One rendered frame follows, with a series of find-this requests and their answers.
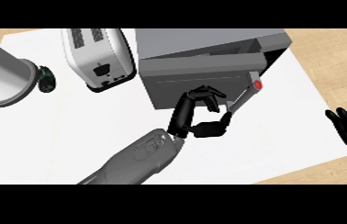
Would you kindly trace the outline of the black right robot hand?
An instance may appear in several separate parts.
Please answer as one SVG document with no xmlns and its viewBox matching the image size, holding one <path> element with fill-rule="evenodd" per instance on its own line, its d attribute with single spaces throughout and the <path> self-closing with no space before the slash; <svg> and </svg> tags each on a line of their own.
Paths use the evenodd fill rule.
<svg viewBox="0 0 347 224">
<path fill-rule="evenodd" d="M 338 107 L 337 111 L 325 110 L 325 115 L 330 118 L 340 138 L 347 145 L 347 110 L 343 107 Z"/>
</svg>

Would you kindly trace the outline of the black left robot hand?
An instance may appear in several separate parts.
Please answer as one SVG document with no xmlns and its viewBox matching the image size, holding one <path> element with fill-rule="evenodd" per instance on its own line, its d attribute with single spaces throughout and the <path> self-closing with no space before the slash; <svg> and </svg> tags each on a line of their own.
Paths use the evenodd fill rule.
<svg viewBox="0 0 347 224">
<path fill-rule="evenodd" d="M 177 101 L 173 117 L 169 125 L 169 133 L 185 139 L 189 133 L 195 138 L 220 137 L 226 133 L 231 124 L 232 113 L 226 112 L 219 121 L 201 122 L 192 125 L 195 103 L 203 101 L 210 112 L 220 112 L 216 97 L 226 98 L 226 94 L 208 85 L 189 90 L 180 96 Z"/>
</svg>

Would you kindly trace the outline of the grey microwave door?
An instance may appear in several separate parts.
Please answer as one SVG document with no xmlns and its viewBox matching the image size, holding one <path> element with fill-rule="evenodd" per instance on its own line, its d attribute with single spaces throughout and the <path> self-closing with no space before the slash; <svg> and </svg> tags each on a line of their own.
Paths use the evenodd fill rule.
<svg viewBox="0 0 347 224">
<path fill-rule="evenodd" d="M 185 92 L 208 85 L 226 94 L 217 99 L 235 101 L 248 87 L 248 72 L 268 66 L 265 54 L 242 53 L 141 60 L 141 79 L 155 109 L 176 107 Z"/>
</svg>

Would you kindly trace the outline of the grey microwave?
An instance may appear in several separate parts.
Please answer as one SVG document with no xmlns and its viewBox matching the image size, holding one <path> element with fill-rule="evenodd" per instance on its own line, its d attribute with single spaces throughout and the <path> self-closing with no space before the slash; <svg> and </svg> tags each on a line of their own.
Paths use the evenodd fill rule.
<svg viewBox="0 0 347 224">
<path fill-rule="evenodd" d="M 291 39 L 282 28 L 139 28 L 136 30 L 136 42 L 139 66 L 141 60 L 148 59 L 262 52 L 268 66 L 260 73 L 248 72 L 250 87 L 250 74 L 268 72 L 290 48 Z M 242 105 L 244 102 L 240 97 L 235 101 L 226 100 L 225 102 L 231 101 L 237 105 Z"/>
</svg>

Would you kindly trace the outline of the white toaster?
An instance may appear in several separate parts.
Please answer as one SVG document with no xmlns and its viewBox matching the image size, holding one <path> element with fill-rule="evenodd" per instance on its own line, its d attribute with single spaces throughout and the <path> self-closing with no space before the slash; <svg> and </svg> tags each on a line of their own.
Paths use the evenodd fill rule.
<svg viewBox="0 0 347 224">
<path fill-rule="evenodd" d="M 133 53 L 118 28 L 64 28 L 67 62 L 95 93 L 136 76 Z"/>
</svg>

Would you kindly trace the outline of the grey round pot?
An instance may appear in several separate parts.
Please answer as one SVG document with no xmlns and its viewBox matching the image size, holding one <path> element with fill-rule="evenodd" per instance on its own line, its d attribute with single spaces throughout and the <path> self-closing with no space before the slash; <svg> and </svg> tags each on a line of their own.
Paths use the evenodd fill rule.
<svg viewBox="0 0 347 224">
<path fill-rule="evenodd" d="M 18 59 L 0 48 L 0 107 L 17 104 L 33 91 L 39 81 L 39 66 Z"/>
</svg>

